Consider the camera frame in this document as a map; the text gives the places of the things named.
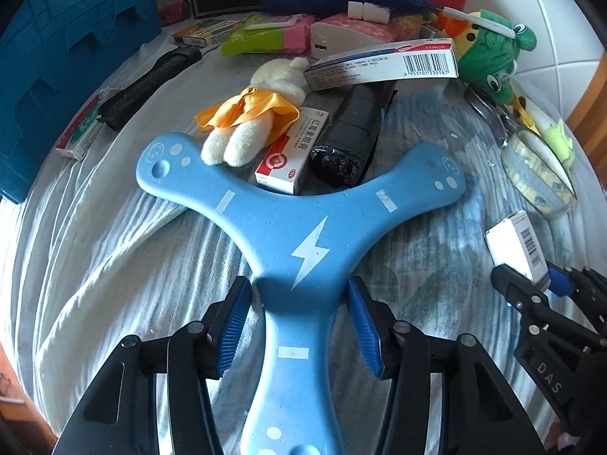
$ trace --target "wrinkled white cloth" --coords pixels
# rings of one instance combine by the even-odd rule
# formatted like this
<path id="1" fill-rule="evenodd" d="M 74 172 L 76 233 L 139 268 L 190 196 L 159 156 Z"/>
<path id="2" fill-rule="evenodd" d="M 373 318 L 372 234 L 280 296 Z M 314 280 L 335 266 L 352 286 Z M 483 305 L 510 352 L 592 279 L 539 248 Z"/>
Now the wrinkled white cloth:
<path id="1" fill-rule="evenodd" d="M 104 86 L 122 88 L 173 47 L 170 29 L 123 65 Z M 217 50 L 164 84 L 115 137 L 96 139 L 84 162 L 51 153 L 25 203 L 0 204 L 0 342 L 25 390 L 60 433 L 95 373 L 128 334 L 144 340 L 172 334 L 220 300 L 236 275 L 251 275 L 236 245 L 217 226 L 154 198 L 135 180 L 140 153 L 167 132 L 195 133 L 194 115 L 248 84 L 263 55 L 222 57 Z M 551 413 L 512 357 L 518 314 L 491 288 L 484 231 L 515 209 L 529 212 L 547 258 L 607 272 L 607 202 L 579 145 L 573 176 L 580 199 L 547 223 L 505 178 L 488 129 L 457 89 L 402 82 L 378 140 L 367 179 L 390 169 L 419 141 L 447 148 L 468 189 L 458 203 L 416 218 L 384 237 L 360 263 L 375 299 L 427 334 L 475 334 L 505 373 L 539 432 Z M 541 99 L 530 94 L 534 102 Z M 310 106 L 322 106 L 311 97 Z M 250 168 L 236 171 L 247 177 Z M 318 191 L 313 181 L 306 188 Z M 566 300 L 551 298 L 573 316 Z M 225 453 L 239 438 L 263 358 L 263 315 L 249 313 L 233 367 L 209 381 Z M 388 386 L 363 366 L 342 306 L 331 343 L 330 376 L 347 453 L 372 452 Z M 161 453 L 171 453 L 166 384 L 158 388 Z M 433 392 L 432 406 L 439 397 Z M 439 416 L 430 422 L 436 450 Z"/>

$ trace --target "blue feather duster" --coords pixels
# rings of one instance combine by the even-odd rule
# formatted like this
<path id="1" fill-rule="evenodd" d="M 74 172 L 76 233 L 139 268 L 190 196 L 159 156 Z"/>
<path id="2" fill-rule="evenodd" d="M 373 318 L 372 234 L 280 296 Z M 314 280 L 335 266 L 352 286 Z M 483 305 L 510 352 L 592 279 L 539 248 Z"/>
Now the blue feather duster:
<path id="1" fill-rule="evenodd" d="M 436 10 L 429 0 L 261 0 L 262 12 L 273 15 L 310 14 L 321 19 L 346 13 L 348 2 L 374 3 L 390 9 L 393 17 L 427 14 Z"/>

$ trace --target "frog eye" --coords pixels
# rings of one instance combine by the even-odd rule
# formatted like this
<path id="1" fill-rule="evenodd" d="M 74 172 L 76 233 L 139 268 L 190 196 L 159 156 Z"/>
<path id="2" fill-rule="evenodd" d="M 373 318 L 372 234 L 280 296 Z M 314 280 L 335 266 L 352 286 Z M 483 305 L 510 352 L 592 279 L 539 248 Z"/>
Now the frog eye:
<path id="1" fill-rule="evenodd" d="M 487 75 L 487 84 L 493 92 L 499 92 L 502 90 L 502 85 L 495 75 Z"/>

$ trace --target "plush toy leg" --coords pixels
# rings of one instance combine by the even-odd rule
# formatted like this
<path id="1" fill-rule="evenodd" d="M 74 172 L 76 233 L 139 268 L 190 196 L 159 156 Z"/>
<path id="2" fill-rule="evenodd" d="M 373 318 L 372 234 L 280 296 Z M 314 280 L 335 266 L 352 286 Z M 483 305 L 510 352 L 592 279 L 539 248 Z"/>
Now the plush toy leg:
<path id="1" fill-rule="evenodd" d="M 200 153 L 200 158 L 205 164 L 214 165 L 223 162 L 223 154 L 235 130 L 236 127 L 211 130 Z"/>
<path id="2" fill-rule="evenodd" d="M 273 123 L 274 112 L 266 111 L 254 120 L 238 125 L 228 142 L 223 160 L 233 167 L 253 161 L 265 145 Z"/>

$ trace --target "white lightning bolt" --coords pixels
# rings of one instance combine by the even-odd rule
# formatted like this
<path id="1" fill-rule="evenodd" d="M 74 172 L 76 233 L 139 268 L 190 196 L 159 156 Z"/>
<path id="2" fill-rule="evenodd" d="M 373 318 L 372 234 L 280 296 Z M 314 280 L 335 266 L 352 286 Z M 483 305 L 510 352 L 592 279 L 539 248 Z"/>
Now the white lightning bolt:
<path id="1" fill-rule="evenodd" d="M 295 286 L 304 280 L 305 276 L 308 275 L 323 258 L 325 258 L 327 253 L 329 253 L 328 248 L 319 248 L 316 245 L 316 243 L 318 243 L 318 238 L 321 235 L 322 228 L 325 227 L 325 222 L 327 222 L 326 217 L 318 226 L 316 226 L 314 231 L 312 231 L 308 237 L 302 241 L 302 244 L 297 246 L 297 249 L 291 253 L 291 256 L 303 258 L 302 266 L 297 273 L 293 285 L 291 286 L 291 290 L 295 289 Z"/>

